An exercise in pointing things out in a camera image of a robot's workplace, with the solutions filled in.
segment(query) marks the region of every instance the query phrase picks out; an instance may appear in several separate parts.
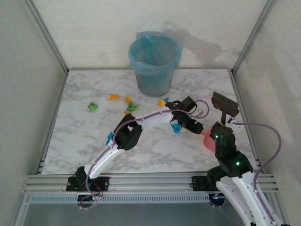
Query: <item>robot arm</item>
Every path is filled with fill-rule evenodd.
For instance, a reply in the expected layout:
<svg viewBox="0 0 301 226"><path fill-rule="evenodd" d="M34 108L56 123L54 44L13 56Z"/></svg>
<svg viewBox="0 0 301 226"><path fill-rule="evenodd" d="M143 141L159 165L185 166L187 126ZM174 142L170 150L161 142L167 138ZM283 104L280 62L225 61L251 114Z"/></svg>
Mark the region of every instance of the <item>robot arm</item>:
<svg viewBox="0 0 301 226"><path fill-rule="evenodd" d="M195 101L190 97L183 101L168 102L159 110L146 115L134 117L127 114L114 130L114 137L100 154L86 166L78 168L75 176L77 184L85 183L85 178L95 179L119 154L136 146L143 130L150 129L163 123L177 120L185 129L200 134L203 125L192 119L187 113L197 107Z"/></svg>
<svg viewBox="0 0 301 226"><path fill-rule="evenodd" d="M138 116L138 120L136 123L129 123L126 125L126 128L123 128L124 133L126 135L118 134L116 135L116 142L114 143L112 140L108 143L108 145L101 151L101 153L96 157L95 160L91 161L88 165L85 166L85 173L88 175L88 172L93 165L95 164L89 174L90 179L94 179L99 176L101 172L121 153L125 151L125 149L129 150L130 147L128 141L132 141L135 144L138 142L139 136L143 130L150 129L152 127L158 126L162 123L171 122L173 119L172 112L165 112L170 110L168 107L164 106L160 108L160 110L151 112L147 115ZM117 128L124 122L129 120L135 120L135 118L131 114L127 114L124 119L119 123Z"/></svg>
<svg viewBox="0 0 301 226"><path fill-rule="evenodd" d="M215 156L220 163L208 171L209 181L228 198L246 226L286 226L275 214L258 183L254 187L253 168L247 157L236 150L232 129L213 126Z"/></svg>

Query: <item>bristles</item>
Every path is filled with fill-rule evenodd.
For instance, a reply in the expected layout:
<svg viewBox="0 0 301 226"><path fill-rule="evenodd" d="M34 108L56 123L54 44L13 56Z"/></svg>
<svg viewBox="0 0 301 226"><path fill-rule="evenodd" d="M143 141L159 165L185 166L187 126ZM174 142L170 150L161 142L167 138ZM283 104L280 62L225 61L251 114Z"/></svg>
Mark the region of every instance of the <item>bristles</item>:
<svg viewBox="0 0 301 226"><path fill-rule="evenodd" d="M213 97L216 98L216 99L221 100L222 102L224 102L225 104L227 104L229 106L232 106L232 107L238 109L238 103L237 102L225 97L224 95L222 95L220 93L213 92Z"/></svg>

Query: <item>wire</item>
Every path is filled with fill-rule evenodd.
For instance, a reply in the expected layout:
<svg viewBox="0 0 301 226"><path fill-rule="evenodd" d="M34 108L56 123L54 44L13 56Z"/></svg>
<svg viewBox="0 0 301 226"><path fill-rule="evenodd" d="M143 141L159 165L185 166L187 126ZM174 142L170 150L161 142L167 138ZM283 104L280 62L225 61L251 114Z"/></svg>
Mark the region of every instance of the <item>wire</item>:
<svg viewBox="0 0 301 226"><path fill-rule="evenodd" d="M99 192L96 196L98 196L100 194L100 192L102 192L101 197L103 197L103 190L100 188L100 186L98 186L98 184L94 184L97 188L99 188Z"/></svg>
<svg viewBox="0 0 301 226"><path fill-rule="evenodd" d="M234 122L233 124L235 124L235 125L242 125L242 126L246 126L246 125L250 125L250 126L262 126L262 127L265 127L265 128L268 128L268 129L274 131L274 132L276 133L277 137L278 137L278 148L277 148L275 154L274 154L274 155L273 155L273 156L272 156L272 157L271 157L271 158L270 158L263 166L260 167L260 169L256 172L256 174L255 174L255 176L254 176L253 184L254 184L255 190L257 190L257 183L256 183L256 181L257 181L257 178L258 178L259 174L262 172L262 170L263 170L265 167L267 167L267 165L269 165L269 164L276 158L276 156L277 156L277 155L279 154L279 152L280 152L281 145L282 145L282 142L281 142L281 136L280 136L280 134L278 133L277 130L275 130L273 127L271 127L271 126L269 126L269 125L265 125L265 124L261 124L261 123L238 123L238 122ZM274 221L274 218L273 218L273 216L271 215L271 213L269 212L269 209L268 209L268 207L265 205L265 203L264 203L264 201L262 200L260 194L259 194L259 193L256 193L256 195L257 195L259 201L261 202L261 204L262 204L264 210L267 212L269 218L270 218L271 221L273 222L273 221Z"/></svg>
<svg viewBox="0 0 301 226"><path fill-rule="evenodd" d="M115 130L114 135L113 135L113 139L112 139L113 144L112 144L111 146L113 146L113 145L116 144L116 142L115 142L116 134L118 133L118 131L119 131L122 127L124 127L125 125L127 125L127 124L129 124L129 123L131 123L131 122L134 122L134 121L143 121L143 120L148 119L148 118L150 118L150 117L152 117L152 116L155 116L155 115L157 115L157 114L170 113L170 112L183 112L183 113L187 114L188 116L190 116L191 118L195 118L195 119L203 119L203 118L205 118L205 117L209 114L209 105L208 105L208 103L207 103L205 100L196 100L195 102L203 102L203 103L206 104L206 106L207 106L207 113L206 113L205 115L198 117L198 116L194 116L194 115L192 115L192 114L190 114L190 113L188 113L188 112L186 112L186 111L184 111L184 110L181 110L181 109L173 109L173 110L164 110L164 111L161 111L161 112L156 112L156 113L150 114L150 115L148 115L148 116L145 116L143 119L140 118L140 119L132 119L132 120L128 120L128 121L122 123L121 125L119 125L119 126L117 127L117 129ZM84 198L80 201L80 203L79 203L79 208L80 208L80 209L83 208L83 207L82 207L82 201L83 201L84 199L88 198L88 197L93 197L95 202L94 202L94 204L92 204L91 206L86 207L85 210L91 209L91 208L95 207L95 206L98 204L98 200L97 200L96 196L91 192L91 190L90 190L90 188L89 188L88 180L89 180L89 176L90 176L90 174L91 174L91 171L92 171L93 167L94 167L94 166L98 163L98 161L99 161L99 160L107 153L107 151L111 149L111 146L109 146L107 149L105 149L105 150L99 155L99 157L98 157L98 158L95 160L95 162L91 165L91 167L90 167L90 169L89 169L89 171L88 171L88 173L87 173L87 177L86 177L85 183L86 183L87 191L90 193L90 195L84 197Z"/></svg>

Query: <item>trash can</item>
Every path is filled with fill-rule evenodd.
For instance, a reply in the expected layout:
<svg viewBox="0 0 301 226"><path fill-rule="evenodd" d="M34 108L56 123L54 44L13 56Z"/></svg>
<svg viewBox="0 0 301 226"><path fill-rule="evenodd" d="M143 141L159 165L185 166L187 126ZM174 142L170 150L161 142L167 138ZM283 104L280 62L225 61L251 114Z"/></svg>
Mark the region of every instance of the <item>trash can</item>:
<svg viewBox="0 0 301 226"><path fill-rule="evenodd" d="M130 47L128 57L135 70L139 90L148 97L160 97L170 88L174 68L179 64L181 49L161 33L146 33Z"/></svg>

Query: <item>green toy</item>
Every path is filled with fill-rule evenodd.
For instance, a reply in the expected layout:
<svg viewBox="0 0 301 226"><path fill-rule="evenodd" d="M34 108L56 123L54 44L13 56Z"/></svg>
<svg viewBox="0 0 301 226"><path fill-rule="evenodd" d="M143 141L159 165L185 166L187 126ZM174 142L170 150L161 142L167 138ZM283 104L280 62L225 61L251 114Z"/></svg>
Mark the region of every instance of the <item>green toy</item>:
<svg viewBox="0 0 301 226"><path fill-rule="evenodd" d="M129 104L128 104L128 107L127 107L127 111L128 112L132 112L133 110L138 110L138 106L134 106L133 102L131 101Z"/></svg>
<svg viewBox="0 0 301 226"><path fill-rule="evenodd" d="M88 108L90 109L90 111L95 111L98 108L98 105L95 104L94 102L91 102L88 106Z"/></svg>

